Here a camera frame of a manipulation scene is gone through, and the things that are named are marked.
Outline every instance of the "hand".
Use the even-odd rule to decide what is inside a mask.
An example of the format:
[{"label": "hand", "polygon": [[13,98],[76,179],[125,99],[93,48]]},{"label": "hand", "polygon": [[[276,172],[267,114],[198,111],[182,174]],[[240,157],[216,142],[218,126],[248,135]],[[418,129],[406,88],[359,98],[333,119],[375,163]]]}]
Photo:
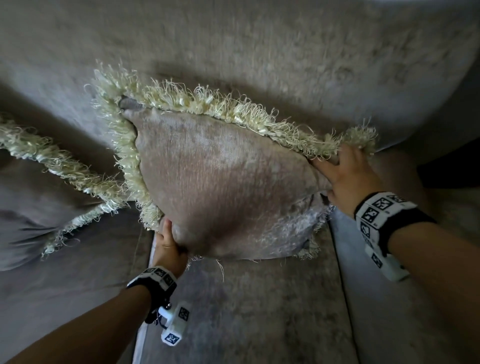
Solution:
[{"label": "hand", "polygon": [[330,202],[343,213],[355,218],[353,213],[356,207],[367,195],[385,189],[361,149],[342,144],[338,157],[338,166],[325,159],[316,158],[310,162],[332,184],[332,191],[328,191]]},{"label": "hand", "polygon": [[186,252],[179,252],[178,245],[173,240],[172,222],[169,219],[164,219],[161,234],[155,232],[155,242],[153,266],[162,266],[180,278],[187,266],[188,256]]}]

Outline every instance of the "fringed pillow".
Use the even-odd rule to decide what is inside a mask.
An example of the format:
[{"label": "fringed pillow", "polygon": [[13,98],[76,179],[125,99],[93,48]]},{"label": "fringed pillow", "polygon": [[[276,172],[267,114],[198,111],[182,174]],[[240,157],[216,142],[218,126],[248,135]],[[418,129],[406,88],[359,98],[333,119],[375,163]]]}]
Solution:
[{"label": "fringed pillow", "polygon": [[0,115],[0,270],[63,246],[65,234],[113,213],[125,191]]},{"label": "fringed pillow", "polygon": [[373,146],[372,128],[321,140],[261,105],[200,86],[144,86],[111,68],[96,71],[96,85],[144,225],[160,230],[165,213],[193,255],[313,256],[329,183],[305,157],[329,158],[342,140]]}]

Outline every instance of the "forearm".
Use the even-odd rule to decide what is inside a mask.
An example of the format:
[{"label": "forearm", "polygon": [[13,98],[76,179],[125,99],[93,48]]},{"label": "forearm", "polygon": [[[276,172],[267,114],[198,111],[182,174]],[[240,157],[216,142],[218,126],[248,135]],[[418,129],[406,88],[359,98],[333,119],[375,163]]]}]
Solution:
[{"label": "forearm", "polygon": [[480,342],[480,248],[433,223],[395,231],[390,252],[472,342]]},{"label": "forearm", "polygon": [[123,290],[36,341],[8,363],[116,363],[149,308],[147,288],[139,285]]}]

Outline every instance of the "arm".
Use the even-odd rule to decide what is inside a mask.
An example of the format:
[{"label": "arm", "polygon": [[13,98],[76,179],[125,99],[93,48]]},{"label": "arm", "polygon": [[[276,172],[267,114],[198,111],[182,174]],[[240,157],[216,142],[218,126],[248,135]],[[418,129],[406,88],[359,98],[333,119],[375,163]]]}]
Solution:
[{"label": "arm", "polygon": [[[179,278],[187,265],[179,254],[166,220],[157,235],[154,266]],[[116,363],[150,309],[150,292],[144,286],[122,290],[118,296],[60,326],[34,342],[7,363]]]},{"label": "arm", "polygon": [[[342,145],[340,163],[312,161],[332,183],[330,201],[353,218],[370,193],[385,191],[365,155]],[[480,248],[436,224],[421,222],[395,231],[388,249],[427,291],[445,316],[472,343],[480,343]]]}]

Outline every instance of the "wristband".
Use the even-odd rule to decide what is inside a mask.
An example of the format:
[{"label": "wristband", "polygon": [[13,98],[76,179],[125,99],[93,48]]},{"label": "wristband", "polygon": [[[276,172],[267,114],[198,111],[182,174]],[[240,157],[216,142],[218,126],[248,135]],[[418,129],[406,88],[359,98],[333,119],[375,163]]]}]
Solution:
[{"label": "wristband", "polygon": [[390,254],[388,240],[396,230],[417,222],[436,223],[416,204],[392,192],[368,195],[359,203],[354,216],[367,244],[372,249],[378,247],[384,257]]},{"label": "wristband", "polygon": [[177,279],[163,267],[151,267],[132,279],[127,284],[127,289],[138,285],[145,286],[150,292],[152,303],[145,323],[151,324],[157,319],[160,306],[168,305],[170,296],[177,287]]}]

